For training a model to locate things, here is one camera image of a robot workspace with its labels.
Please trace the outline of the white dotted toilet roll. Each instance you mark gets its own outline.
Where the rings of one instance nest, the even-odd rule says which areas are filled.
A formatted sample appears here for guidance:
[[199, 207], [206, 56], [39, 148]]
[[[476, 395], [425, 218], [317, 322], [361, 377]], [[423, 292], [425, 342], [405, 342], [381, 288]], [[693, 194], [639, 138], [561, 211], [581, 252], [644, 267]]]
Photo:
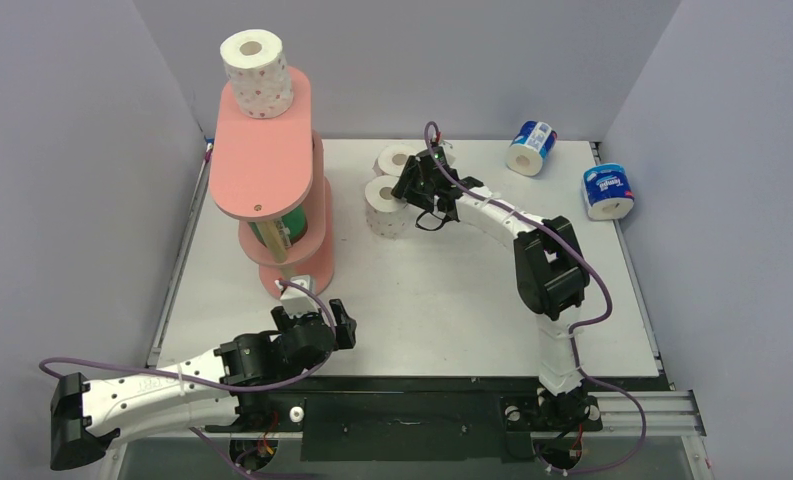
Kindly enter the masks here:
[[220, 55], [232, 95], [241, 112], [254, 119], [282, 115], [292, 105], [294, 91], [282, 40], [264, 29], [231, 35]]
[[377, 176], [400, 177], [410, 156], [416, 150], [406, 144], [392, 144], [385, 147], [377, 156], [373, 171]]
[[393, 196], [398, 178], [378, 176], [364, 189], [366, 223], [371, 231], [383, 238], [395, 239], [407, 228], [409, 205]]

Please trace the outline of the green brown roll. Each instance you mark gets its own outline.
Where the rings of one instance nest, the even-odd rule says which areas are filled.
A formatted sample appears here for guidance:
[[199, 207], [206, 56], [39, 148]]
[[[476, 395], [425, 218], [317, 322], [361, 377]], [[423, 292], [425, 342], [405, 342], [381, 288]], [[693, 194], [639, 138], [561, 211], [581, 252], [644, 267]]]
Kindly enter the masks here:
[[270, 243], [280, 243], [285, 249], [298, 243], [308, 229], [304, 208], [298, 206], [289, 213], [265, 222], [248, 222], [256, 240], [264, 247]]

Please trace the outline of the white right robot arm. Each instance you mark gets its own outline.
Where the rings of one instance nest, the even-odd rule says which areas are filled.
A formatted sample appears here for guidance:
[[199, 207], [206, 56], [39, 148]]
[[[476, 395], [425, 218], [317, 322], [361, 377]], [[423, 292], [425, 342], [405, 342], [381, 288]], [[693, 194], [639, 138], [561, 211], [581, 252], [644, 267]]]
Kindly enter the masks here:
[[409, 156], [393, 196], [442, 223], [470, 225], [510, 249], [518, 295], [537, 316], [537, 416], [554, 430], [594, 418], [569, 332], [590, 283], [576, 259], [581, 249], [570, 221], [528, 214], [481, 181], [458, 178], [442, 147]]

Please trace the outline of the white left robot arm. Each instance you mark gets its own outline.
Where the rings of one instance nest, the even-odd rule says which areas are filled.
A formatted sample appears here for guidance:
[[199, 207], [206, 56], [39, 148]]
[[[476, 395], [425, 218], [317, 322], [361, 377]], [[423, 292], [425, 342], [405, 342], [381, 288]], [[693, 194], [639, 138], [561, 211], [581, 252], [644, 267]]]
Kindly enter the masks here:
[[167, 431], [242, 432], [286, 421], [290, 405], [269, 392], [356, 345], [356, 320], [340, 300], [328, 306], [328, 313], [314, 307], [295, 315], [275, 307], [275, 329], [238, 335], [162, 369], [106, 380], [62, 376], [50, 402], [51, 469], [83, 467], [113, 447]]

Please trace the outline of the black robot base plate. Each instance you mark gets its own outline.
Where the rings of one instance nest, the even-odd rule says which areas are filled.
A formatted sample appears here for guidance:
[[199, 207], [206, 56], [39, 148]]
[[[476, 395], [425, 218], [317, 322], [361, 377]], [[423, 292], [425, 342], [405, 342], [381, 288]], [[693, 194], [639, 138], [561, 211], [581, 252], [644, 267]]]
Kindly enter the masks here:
[[208, 432], [297, 434], [310, 462], [527, 462], [603, 427], [587, 388], [555, 397], [532, 377], [315, 376], [238, 399], [234, 422]]

